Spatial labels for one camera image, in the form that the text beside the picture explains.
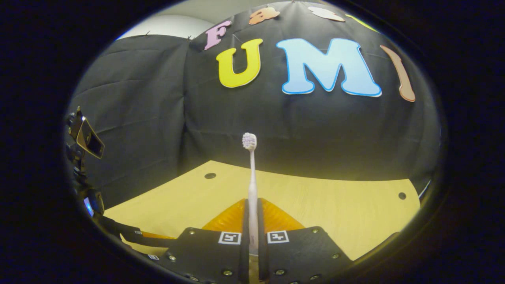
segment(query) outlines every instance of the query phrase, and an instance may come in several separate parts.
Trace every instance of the orange plastic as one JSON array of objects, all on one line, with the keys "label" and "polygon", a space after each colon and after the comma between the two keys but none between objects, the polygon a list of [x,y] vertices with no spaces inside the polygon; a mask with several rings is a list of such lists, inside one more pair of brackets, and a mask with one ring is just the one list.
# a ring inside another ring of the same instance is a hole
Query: orange plastic
[{"label": "orange plastic", "polygon": [[263,205],[263,223],[265,233],[272,231],[290,231],[305,228],[300,222],[296,221],[289,214],[284,212],[273,203],[264,198],[260,198]]},{"label": "orange plastic", "polygon": [[144,232],[144,231],[142,231],[142,236],[144,236],[146,238],[156,238],[156,239],[176,239],[172,236],[160,235],[160,234],[149,233],[149,232]]},{"label": "orange plastic", "polygon": [[245,199],[242,199],[228,207],[228,209],[221,212],[209,223],[203,226],[202,229],[241,233],[244,217],[244,201]]},{"label": "orange plastic", "polygon": [[[263,219],[265,232],[297,230],[305,228],[289,214],[273,203],[260,198],[263,205]],[[204,230],[242,232],[245,199],[233,204],[209,223],[203,226]]]}]

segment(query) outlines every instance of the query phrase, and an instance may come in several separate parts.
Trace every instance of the toothbrush handle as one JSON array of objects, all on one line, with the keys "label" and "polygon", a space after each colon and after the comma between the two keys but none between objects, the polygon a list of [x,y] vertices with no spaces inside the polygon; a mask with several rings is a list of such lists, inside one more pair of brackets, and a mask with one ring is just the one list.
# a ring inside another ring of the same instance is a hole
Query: toothbrush handle
[{"label": "toothbrush handle", "polygon": [[254,151],[251,152],[251,181],[249,184],[249,253],[258,254],[258,188],[256,187]]}]

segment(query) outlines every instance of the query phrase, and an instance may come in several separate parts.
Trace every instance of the yellow table surface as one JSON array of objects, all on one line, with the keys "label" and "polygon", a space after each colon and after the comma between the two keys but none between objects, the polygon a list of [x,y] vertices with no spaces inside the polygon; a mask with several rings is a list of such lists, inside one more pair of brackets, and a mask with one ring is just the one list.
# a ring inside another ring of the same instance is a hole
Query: yellow table surface
[{"label": "yellow table surface", "polygon": [[[206,179],[207,173],[216,173]],[[258,197],[274,203],[305,227],[321,226],[351,259],[401,231],[420,207],[408,179],[348,181],[256,171]],[[208,161],[155,189],[105,211],[105,216],[143,231],[178,237],[202,228],[216,215],[247,198],[250,169]],[[403,192],[407,198],[398,197]],[[161,254],[126,242],[134,249]]]}]

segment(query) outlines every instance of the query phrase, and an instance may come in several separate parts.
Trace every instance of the foam letter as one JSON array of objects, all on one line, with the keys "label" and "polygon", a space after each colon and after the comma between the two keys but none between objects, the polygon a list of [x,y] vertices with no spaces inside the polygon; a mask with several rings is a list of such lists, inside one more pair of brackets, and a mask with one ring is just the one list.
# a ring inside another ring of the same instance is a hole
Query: foam letter
[{"label": "foam letter", "polygon": [[305,66],[326,91],[335,87],[341,66],[345,74],[341,85],[344,92],[367,97],[382,94],[360,53],[360,45],[355,41],[334,38],[326,54],[302,38],[280,41],[277,47],[286,52],[288,81],[282,85],[286,94],[311,93],[314,90],[314,83],[307,80]]},{"label": "foam letter", "polygon": [[205,46],[204,50],[208,50],[209,48],[220,43],[221,39],[218,38],[218,36],[223,36],[226,33],[226,27],[229,25],[231,25],[231,21],[225,21],[206,31],[205,33],[207,34],[207,45]]},{"label": "foam letter", "polygon": [[341,16],[337,16],[334,12],[330,10],[317,7],[308,7],[308,9],[312,11],[312,14],[318,17],[333,21],[345,22],[345,20]]},{"label": "foam letter", "polygon": [[355,16],[351,16],[351,15],[348,15],[348,14],[345,14],[346,16],[348,16],[349,18],[353,18],[354,20],[356,20],[358,23],[360,23],[362,26],[366,27],[366,28],[369,28],[375,32],[378,32],[376,29],[372,28],[371,26],[365,24],[362,20],[356,18]]},{"label": "foam letter", "polygon": [[272,7],[266,7],[263,9],[259,9],[256,12],[252,13],[249,17],[249,25],[256,25],[268,19],[273,19],[279,16],[281,12],[276,11]]},{"label": "foam letter", "polygon": [[219,53],[216,60],[219,62],[219,81],[223,86],[228,88],[235,88],[247,85],[254,80],[261,68],[260,61],[260,43],[261,38],[246,41],[240,48],[245,50],[247,57],[247,68],[242,73],[235,74],[233,72],[233,54],[237,49],[228,49]]},{"label": "foam letter", "polygon": [[380,47],[384,50],[384,52],[386,52],[389,55],[391,61],[393,61],[394,68],[398,73],[398,77],[400,78],[400,88],[399,88],[400,96],[406,101],[415,102],[416,94],[414,94],[414,90],[412,90],[409,76],[407,75],[407,71],[405,70],[403,63],[401,62],[400,56],[396,54],[396,52],[390,50],[389,48],[383,45],[381,45]]}]

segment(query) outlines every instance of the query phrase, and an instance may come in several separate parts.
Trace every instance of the yellow letter u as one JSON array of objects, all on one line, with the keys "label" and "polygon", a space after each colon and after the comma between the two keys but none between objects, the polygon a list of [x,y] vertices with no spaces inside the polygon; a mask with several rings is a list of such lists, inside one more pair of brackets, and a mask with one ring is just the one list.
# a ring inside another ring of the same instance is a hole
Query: yellow letter u
[{"label": "yellow letter u", "polygon": [[245,50],[247,57],[247,68],[242,73],[235,74],[233,72],[233,54],[237,49],[228,49],[217,55],[219,81],[223,86],[228,88],[244,86],[256,78],[261,68],[259,45],[262,42],[261,38],[256,38],[245,42],[240,47]]}]

